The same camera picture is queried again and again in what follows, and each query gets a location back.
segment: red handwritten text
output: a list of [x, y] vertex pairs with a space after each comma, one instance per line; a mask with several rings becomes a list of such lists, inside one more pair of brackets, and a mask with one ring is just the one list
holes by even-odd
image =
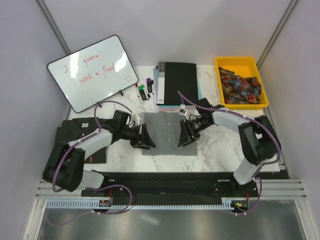
[[89, 62], [92, 62], [94, 59], [97, 59], [99, 57], [99, 55], [95, 55], [95, 56], [91, 56], [85, 60], [83, 60], [83, 62], [86, 64], [86, 68], [89, 66]]
[[65, 69], [66, 69], [64, 73], [66, 74], [70, 68], [67, 66], [67, 64], [64, 65], [64, 67], [65, 67]]
[[94, 77], [90, 75], [90, 73], [88, 73], [88, 76], [86, 77], [83, 77], [82, 79], [80, 78], [79, 81], [80, 81], [80, 84], [83, 84], [85, 83], [86, 81], [88, 81], [89, 79], [93, 79]]
[[132, 78], [131, 78], [131, 76], [128, 75], [127, 77], [124, 78], [124, 80], [127, 82], [130, 82], [132, 80]]
[[112, 70], [115, 70], [115, 66], [114, 66], [114, 63], [112, 63], [112, 67], [106, 67], [106, 65], [104, 65], [103, 67], [102, 67], [102, 70], [104, 71], [104, 78], [106, 78], [107, 77], [107, 72], [110, 72], [110, 71], [112, 71]]

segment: whiteboard frame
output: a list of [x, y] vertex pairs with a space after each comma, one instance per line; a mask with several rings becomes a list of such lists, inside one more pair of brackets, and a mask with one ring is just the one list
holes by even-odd
[[[65, 94], [64, 91], [61, 89], [61, 87], [60, 87], [60, 85], [58, 84], [57, 80], [55, 79], [55, 77], [53, 76], [53, 74], [51, 73], [51, 71], [49, 70], [49, 65], [52, 64], [52, 63], [55, 63], [55, 62], [57, 62], [57, 61], [59, 61], [59, 60], [61, 60], [61, 59], [64, 59], [64, 58], [66, 58], [66, 57], [68, 57], [68, 56], [70, 56], [70, 55], [72, 55], [72, 54], [74, 54], [74, 53], [77, 53], [77, 52], [80, 52], [80, 51], [82, 51], [82, 50], [84, 50], [84, 49], [86, 49], [86, 48], [89, 48], [89, 47], [91, 47], [92, 45], [98, 44], [98, 43], [100, 43], [100, 42], [102, 42], [102, 41], [105, 41], [105, 40], [107, 40], [107, 39], [109, 39], [109, 38], [112, 38], [112, 37], [117, 37], [117, 38], [119, 39], [119, 42], [120, 42], [120, 44], [121, 44], [121, 46], [122, 46], [122, 48], [123, 48], [123, 51], [125, 52], [128, 60], [129, 60], [129, 63], [130, 63], [130, 65], [131, 65], [132, 69], [133, 69], [133, 72], [134, 72], [134, 74], [135, 74], [135, 76], [136, 76], [136, 78], [137, 78], [137, 81], [134, 82], [132, 85], [129, 85], [128, 87], [126, 87], [126, 88], [124, 88], [124, 89], [116, 92], [115, 94], [113, 94], [113, 95], [111, 95], [111, 96], [108, 96], [108, 97], [106, 97], [106, 98], [104, 98], [104, 99], [101, 99], [101, 100], [98, 101], [97, 103], [95, 103], [95, 104], [93, 104], [93, 105], [91, 105], [91, 106], [89, 106], [89, 107], [87, 107], [87, 108], [85, 108], [85, 109], [83, 109], [83, 110], [81, 110], [81, 111], [75, 111], [75, 109], [74, 109], [73, 106], [71, 105], [70, 101], [68, 100], [66, 94]], [[125, 89], [127, 89], [127, 88], [130, 88], [130, 87], [132, 87], [133, 85], [135, 85], [135, 84], [137, 84], [137, 83], [139, 82], [139, 77], [138, 77], [138, 75], [137, 75], [137, 73], [136, 73], [136, 70], [135, 70], [134, 66], [133, 66], [132, 63], [131, 63], [131, 60], [130, 60], [128, 54], [127, 54], [127, 51], [126, 51], [124, 45], [122, 44], [122, 41], [120, 40], [120, 37], [119, 37], [118, 35], [116, 35], [116, 34], [111, 35], [111, 36], [109, 36], [109, 37], [107, 37], [107, 38], [104, 38], [104, 39], [102, 39], [102, 40], [100, 40], [100, 41], [97, 41], [97, 42], [95, 42], [95, 43], [93, 43], [93, 44], [91, 44], [91, 45], [85, 46], [85, 47], [83, 47], [83, 48], [81, 48], [81, 49], [79, 49], [79, 50], [77, 50], [77, 51], [74, 51], [74, 52], [68, 54], [68, 55], [65, 55], [65, 56], [63, 56], [63, 57], [60, 57], [60, 58], [57, 59], [57, 60], [54, 60], [54, 61], [52, 61], [52, 62], [49, 62], [49, 63], [46, 65], [46, 69], [49, 71], [49, 73], [51, 74], [51, 76], [52, 76], [52, 78], [54, 79], [55, 83], [58, 85], [59, 89], [61, 90], [61, 92], [63, 93], [64, 97], [65, 97], [66, 100], [68, 101], [68, 103], [69, 103], [69, 105], [71, 106], [72, 110], [73, 110], [75, 113], [77, 113], [77, 114], [78, 114], [78, 113], [81, 113], [81, 112], [83, 112], [83, 111], [85, 111], [85, 110], [87, 110], [87, 109], [89, 109], [89, 108], [91, 108], [92, 106], [95, 106], [95, 105], [98, 104], [99, 102], [102, 102], [102, 101], [104, 101], [104, 100], [106, 100], [106, 99], [108, 99], [108, 98], [111, 98], [112, 96], [114, 96], [114, 95], [116, 95], [116, 94], [121, 94], [121, 95], [123, 96], [123, 93], [122, 93], [123, 90], [125, 90]]]

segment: yellow tray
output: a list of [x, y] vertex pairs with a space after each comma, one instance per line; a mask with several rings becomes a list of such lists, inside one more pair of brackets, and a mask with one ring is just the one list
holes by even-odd
[[[221, 96], [222, 105], [232, 110], [260, 110], [269, 105], [264, 85], [256, 65], [256, 61], [252, 56], [219, 56], [214, 59], [215, 71], [218, 78], [218, 85]], [[233, 71], [236, 75], [243, 78], [256, 77], [261, 84], [261, 94], [259, 95], [260, 104], [227, 104], [224, 99], [222, 90], [219, 68]]]

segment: purple marker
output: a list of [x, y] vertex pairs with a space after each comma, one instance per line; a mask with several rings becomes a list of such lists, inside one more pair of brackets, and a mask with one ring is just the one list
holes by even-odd
[[146, 86], [148, 88], [148, 93], [152, 93], [152, 84], [153, 84], [153, 81], [150, 79], [150, 78], [147, 78], [146, 79]]

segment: plaid cloth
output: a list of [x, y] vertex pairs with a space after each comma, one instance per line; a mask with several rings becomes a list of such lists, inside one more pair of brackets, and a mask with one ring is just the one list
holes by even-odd
[[244, 78], [222, 67], [219, 67], [219, 73], [226, 104], [260, 103], [261, 84], [255, 76]]

